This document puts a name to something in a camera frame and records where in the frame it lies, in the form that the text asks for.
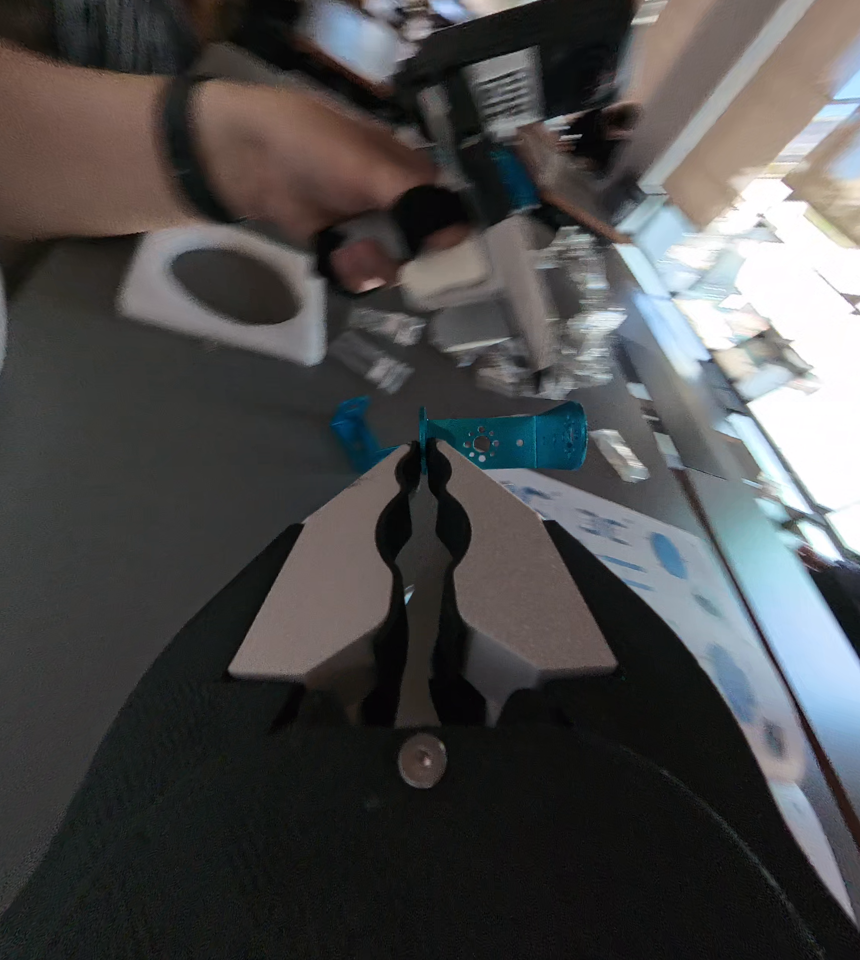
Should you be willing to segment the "black wristband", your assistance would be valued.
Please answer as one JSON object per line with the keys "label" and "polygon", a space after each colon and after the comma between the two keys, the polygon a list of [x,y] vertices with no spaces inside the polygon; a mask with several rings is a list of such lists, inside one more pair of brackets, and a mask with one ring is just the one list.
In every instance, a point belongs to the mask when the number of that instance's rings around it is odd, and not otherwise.
{"label": "black wristband", "polygon": [[193,73],[168,79],[158,102],[160,152],[174,188],[189,210],[208,222],[235,226],[243,220],[235,217],[215,193],[197,149],[194,97],[214,79],[209,74]]}

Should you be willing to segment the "long blue U bracket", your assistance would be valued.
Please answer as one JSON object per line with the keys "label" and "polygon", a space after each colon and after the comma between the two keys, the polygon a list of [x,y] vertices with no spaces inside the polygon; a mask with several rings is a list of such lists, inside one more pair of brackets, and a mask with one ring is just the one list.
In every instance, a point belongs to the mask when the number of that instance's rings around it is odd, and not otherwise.
{"label": "long blue U bracket", "polygon": [[589,443],[586,413],[567,401],[542,414],[431,418],[419,411],[419,440],[426,448],[447,445],[480,469],[552,470],[582,468]]}

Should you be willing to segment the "small blue servo bracket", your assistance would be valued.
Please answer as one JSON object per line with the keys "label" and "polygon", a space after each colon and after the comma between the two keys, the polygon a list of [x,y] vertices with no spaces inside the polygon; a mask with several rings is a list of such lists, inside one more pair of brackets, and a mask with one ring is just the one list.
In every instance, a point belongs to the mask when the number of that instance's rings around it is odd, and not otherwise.
{"label": "small blue servo bracket", "polygon": [[366,415],[369,396],[360,395],[343,401],[330,421],[330,429],[357,474],[365,474],[385,460],[396,446],[383,446],[370,429]]}

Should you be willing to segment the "open instruction manual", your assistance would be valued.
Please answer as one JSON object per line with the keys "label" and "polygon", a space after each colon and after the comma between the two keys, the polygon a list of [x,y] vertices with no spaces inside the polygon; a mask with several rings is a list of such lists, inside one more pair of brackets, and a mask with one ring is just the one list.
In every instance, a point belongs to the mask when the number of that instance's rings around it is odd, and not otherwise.
{"label": "open instruction manual", "polygon": [[736,717],[798,845],[855,920],[829,839],[801,787],[809,745],[796,708],[703,540],[532,470],[489,474],[566,529],[676,632]]}

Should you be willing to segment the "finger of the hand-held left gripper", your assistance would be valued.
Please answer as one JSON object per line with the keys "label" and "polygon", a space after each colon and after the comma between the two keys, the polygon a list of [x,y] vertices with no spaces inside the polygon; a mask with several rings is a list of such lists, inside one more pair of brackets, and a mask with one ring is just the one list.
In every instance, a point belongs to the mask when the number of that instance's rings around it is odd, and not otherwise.
{"label": "finger of the hand-held left gripper", "polygon": [[506,218],[488,229],[488,249],[514,328],[531,368],[542,374],[556,364],[559,318],[531,241],[527,218]]}
{"label": "finger of the hand-held left gripper", "polygon": [[430,345],[445,355],[488,349],[513,335],[508,310],[501,302],[446,307],[429,321]]}

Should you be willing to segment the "white square foam frame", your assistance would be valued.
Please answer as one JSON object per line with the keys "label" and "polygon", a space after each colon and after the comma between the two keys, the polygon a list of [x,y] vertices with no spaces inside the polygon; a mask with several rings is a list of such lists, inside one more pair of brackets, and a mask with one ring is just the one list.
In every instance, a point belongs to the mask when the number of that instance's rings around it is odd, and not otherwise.
{"label": "white square foam frame", "polygon": [[326,307],[307,254],[216,224],[146,234],[116,294],[124,318],[303,367],[326,356]]}

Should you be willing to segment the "group of clear hardware bags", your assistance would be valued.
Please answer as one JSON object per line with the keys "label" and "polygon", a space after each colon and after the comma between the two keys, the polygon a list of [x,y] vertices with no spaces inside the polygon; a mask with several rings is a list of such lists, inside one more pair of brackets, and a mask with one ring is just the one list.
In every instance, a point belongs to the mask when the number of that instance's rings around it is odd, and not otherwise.
{"label": "group of clear hardware bags", "polygon": [[[373,331],[404,334],[405,346],[415,344],[414,336],[421,330],[421,322],[406,314],[388,311],[364,309],[352,313],[352,317],[377,321],[376,327],[354,327],[341,333],[330,345],[329,356],[341,366],[363,378],[366,383],[378,391],[392,395],[397,393],[411,378],[413,368],[388,353],[366,335]],[[419,415],[417,420],[417,439],[422,452],[426,451],[419,440]],[[615,470],[621,479],[628,483],[640,483],[650,478],[649,469],[636,456],[622,435],[611,429],[589,430],[588,449],[591,444],[601,452],[604,460]]]}

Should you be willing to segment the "beige roller blind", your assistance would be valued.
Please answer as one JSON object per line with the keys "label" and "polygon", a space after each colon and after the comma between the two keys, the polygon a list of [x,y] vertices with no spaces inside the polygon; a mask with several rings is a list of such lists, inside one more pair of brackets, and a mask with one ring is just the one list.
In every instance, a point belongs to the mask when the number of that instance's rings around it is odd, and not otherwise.
{"label": "beige roller blind", "polygon": [[698,230],[745,187],[860,73],[860,1],[777,2],[694,118],[663,181]]}

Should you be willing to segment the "crumpled clear plastic wrap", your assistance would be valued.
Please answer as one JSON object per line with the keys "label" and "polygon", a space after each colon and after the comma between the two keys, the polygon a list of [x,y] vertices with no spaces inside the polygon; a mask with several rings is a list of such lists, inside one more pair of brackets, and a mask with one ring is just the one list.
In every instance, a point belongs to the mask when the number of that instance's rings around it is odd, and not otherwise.
{"label": "crumpled clear plastic wrap", "polygon": [[611,339],[627,317],[611,288],[604,244],[574,224],[534,253],[556,317],[548,365],[538,368],[522,336],[490,347],[475,363],[476,385],[514,399],[564,401],[613,378]]}

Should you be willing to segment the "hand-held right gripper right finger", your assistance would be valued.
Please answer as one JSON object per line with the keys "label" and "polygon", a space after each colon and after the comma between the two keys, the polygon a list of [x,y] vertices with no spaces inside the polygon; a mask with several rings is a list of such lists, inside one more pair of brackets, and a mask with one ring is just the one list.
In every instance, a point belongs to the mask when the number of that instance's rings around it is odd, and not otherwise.
{"label": "hand-held right gripper right finger", "polygon": [[536,510],[441,439],[430,440],[430,490],[449,555],[430,676],[443,725],[492,725],[518,691],[616,673]]}

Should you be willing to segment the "person's left hand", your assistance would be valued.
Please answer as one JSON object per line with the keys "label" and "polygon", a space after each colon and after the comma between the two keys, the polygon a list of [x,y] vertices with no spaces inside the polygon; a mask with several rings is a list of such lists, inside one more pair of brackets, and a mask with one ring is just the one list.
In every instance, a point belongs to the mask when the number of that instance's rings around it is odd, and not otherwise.
{"label": "person's left hand", "polygon": [[194,113],[217,198],[235,217],[294,241],[387,212],[406,192],[437,182],[426,154],[316,91],[208,79]]}

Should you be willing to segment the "striped dark cloth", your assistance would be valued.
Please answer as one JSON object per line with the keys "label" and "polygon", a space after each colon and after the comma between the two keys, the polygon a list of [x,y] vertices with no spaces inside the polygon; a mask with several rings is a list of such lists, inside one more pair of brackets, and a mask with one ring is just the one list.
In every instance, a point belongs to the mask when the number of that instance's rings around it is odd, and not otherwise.
{"label": "striped dark cloth", "polygon": [[131,75],[183,72],[200,41],[183,2],[52,1],[52,40],[60,60]]}

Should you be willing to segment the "large glass window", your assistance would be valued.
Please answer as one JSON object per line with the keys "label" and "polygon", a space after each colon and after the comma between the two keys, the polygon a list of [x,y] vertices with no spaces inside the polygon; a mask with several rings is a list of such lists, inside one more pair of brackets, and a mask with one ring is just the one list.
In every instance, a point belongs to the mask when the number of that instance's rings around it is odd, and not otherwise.
{"label": "large glass window", "polygon": [[624,169],[646,200],[630,232],[748,408],[736,432],[799,536],[860,556],[860,73],[708,227],[662,186],[776,4],[641,3],[630,98],[644,120]]}

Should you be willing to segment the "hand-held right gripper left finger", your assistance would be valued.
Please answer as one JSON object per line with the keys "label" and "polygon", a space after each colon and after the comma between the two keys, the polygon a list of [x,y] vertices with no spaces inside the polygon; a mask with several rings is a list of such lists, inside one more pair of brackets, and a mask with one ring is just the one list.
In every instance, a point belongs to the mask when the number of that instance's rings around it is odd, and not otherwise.
{"label": "hand-held right gripper left finger", "polygon": [[299,527],[228,666],[393,722],[409,652],[398,557],[412,536],[416,443],[390,450]]}

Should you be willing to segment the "dark grey desk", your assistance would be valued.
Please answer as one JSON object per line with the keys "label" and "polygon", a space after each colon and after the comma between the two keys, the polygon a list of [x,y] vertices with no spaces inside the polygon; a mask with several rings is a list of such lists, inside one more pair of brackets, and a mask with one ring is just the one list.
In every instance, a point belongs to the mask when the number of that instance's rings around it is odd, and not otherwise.
{"label": "dark grey desk", "polygon": [[[0,376],[0,914],[153,659],[264,546],[352,479],[329,429],[364,392],[119,318],[129,239],[51,247]],[[860,660],[729,450],[671,469],[617,371],[580,395],[651,477],[594,446],[567,481],[704,539],[807,721],[807,795],[860,922]]]}

